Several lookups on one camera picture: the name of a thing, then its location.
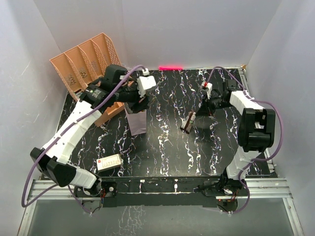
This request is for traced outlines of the pink plastic file organizer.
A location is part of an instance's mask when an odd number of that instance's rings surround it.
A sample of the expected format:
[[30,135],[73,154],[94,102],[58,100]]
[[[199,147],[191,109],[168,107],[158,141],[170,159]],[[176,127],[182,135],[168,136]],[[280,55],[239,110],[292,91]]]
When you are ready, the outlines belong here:
[[112,40],[104,33],[61,53],[50,62],[75,101],[88,84],[104,75],[107,66],[121,65]]

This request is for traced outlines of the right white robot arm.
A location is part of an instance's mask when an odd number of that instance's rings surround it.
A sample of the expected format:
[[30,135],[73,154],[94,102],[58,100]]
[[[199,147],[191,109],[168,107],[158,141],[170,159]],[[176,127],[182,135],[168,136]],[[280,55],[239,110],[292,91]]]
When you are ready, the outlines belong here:
[[218,109],[234,107],[241,115],[237,132],[238,149],[211,186],[218,192],[231,195],[242,189],[246,172],[261,153],[274,143],[276,113],[257,104],[246,90],[237,87],[235,80],[223,83],[223,92],[212,88],[209,82],[201,84],[204,94],[197,116],[212,116]]

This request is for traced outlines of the brown chocolate bar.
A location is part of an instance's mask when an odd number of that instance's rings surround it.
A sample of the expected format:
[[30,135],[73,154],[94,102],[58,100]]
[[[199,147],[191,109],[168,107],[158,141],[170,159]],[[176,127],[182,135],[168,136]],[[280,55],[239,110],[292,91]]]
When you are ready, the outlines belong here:
[[195,118],[196,118],[196,112],[194,112],[193,110],[190,111],[188,115],[186,116],[186,118],[183,120],[182,125],[180,126],[180,129],[189,134],[193,127]]

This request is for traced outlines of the lilac paper bag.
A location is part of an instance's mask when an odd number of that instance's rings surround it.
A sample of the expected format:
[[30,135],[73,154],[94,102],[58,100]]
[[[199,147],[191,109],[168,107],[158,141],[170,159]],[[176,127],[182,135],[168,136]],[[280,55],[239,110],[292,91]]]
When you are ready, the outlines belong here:
[[124,106],[131,135],[135,136],[146,133],[146,110],[142,110],[138,113],[133,113],[128,103],[125,103]]

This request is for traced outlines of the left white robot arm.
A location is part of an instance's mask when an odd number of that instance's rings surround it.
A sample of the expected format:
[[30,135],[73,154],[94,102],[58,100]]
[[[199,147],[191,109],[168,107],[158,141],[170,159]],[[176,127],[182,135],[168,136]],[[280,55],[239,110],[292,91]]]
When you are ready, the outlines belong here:
[[111,64],[104,75],[88,84],[82,91],[74,110],[41,148],[33,148],[30,157],[34,164],[32,173],[38,169],[57,186],[69,184],[84,188],[91,196],[102,189],[96,174],[70,163],[71,155],[88,129],[116,102],[131,105],[133,113],[145,110],[149,105],[148,91],[155,88],[156,81],[147,68],[138,65],[131,70]]

